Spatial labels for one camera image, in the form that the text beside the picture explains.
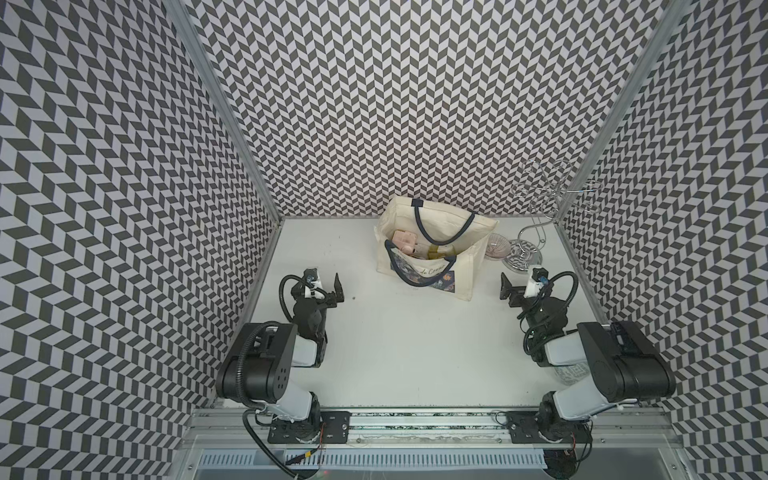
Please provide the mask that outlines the pink pencil sharpener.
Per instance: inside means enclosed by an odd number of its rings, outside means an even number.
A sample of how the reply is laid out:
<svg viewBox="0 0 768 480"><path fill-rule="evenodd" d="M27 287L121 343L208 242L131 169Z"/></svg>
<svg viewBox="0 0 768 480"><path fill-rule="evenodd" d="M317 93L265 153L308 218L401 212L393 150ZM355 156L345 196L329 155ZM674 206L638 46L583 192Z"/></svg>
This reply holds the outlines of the pink pencil sharpener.
<svg viewBox="0 0 768 480"><path fill-rule="evenodd" d="M395 230L391 239L392 243L404 254L413 256L418 245L418 236L414 232Z"/></svg>

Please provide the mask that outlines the cream canvas tote bag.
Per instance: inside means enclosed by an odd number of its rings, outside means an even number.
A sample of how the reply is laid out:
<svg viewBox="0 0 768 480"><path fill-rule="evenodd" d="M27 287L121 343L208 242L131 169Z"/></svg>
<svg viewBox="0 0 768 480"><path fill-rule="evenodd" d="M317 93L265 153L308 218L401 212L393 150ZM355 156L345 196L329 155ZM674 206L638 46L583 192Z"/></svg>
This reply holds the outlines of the cream canvas tote bag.
<svg viewBox="0 0 768 480"><path fill-rule="evenodd" d="M376 270L408 286L433 288L463 301L472 299L488 237L498 221L444 203L393 197L374 228ZM418 236L416 253L402 253L391 241L395 230Z"/></svg>

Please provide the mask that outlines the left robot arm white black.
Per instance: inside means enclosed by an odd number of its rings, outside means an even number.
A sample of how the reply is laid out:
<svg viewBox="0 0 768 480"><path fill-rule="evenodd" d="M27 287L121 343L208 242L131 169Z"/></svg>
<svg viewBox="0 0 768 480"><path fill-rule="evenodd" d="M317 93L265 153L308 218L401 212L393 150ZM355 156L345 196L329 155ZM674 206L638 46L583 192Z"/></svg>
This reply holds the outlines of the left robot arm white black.
<svg viewBox="0 0 768 480"><path fill-rule="evenodd" d="M291 380L295 370L322 365L327 311L344 302L342 283L335 277L327 291L309 268L281 279L278 302L286 320L241 328L217 374L216 393L248 409L249 419L269 430L271 444L345 444L351 414L323 409L317 394Z"/></svg>

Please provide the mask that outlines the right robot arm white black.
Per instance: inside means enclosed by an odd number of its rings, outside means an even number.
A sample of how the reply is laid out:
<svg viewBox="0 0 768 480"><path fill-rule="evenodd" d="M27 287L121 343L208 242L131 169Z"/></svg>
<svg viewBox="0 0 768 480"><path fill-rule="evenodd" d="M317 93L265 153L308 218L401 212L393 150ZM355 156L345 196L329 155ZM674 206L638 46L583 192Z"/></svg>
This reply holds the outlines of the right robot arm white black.
<svg viewBox="0 0 768 480"><path fill-rule="evenodd" d="M515 444L576 444L588 438L588 423L596 415L676 391L669 363L636 323L569 323L578 290L572 271L552 275L535 267L524 286L500 276L500 298L520 311L524 354L542 368L588 369L574 384L546 393L536 410L504 413Z"/></svg>

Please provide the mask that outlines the green patterned ceramic bowl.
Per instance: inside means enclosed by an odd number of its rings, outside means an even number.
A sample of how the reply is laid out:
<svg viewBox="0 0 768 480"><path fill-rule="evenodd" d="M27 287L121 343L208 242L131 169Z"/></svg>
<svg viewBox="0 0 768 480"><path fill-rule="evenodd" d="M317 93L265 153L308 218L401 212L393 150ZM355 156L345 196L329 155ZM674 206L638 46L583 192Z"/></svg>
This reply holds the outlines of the green patterned ceramic bowl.
<svg viewBox="0 0 768 480"><path fill-rule="evenodd" d="M590 377L591 371L588 364L582 362L573 365L555 366L554 375L563 385L571 386Z"/></svg>

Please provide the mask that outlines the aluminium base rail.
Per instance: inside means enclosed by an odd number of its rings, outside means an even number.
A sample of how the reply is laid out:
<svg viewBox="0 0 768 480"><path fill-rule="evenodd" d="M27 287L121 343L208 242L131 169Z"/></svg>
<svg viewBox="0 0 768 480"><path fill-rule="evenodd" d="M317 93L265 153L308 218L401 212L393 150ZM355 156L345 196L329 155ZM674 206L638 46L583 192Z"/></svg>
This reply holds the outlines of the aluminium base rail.
<svg viewBox="0 0 768 480"><path fill-rule="evenodd" d="M345 438L346 448L566 448L582 445L571 435L547 442L530 423L505 417L511 407L353 408L341 427L327 427L331 438ZM682 440L659 408L624 407L591 421L595 448L680 448ZM202 409L193 413L183 448L245 448L252 444L235 408Z"/></svg>

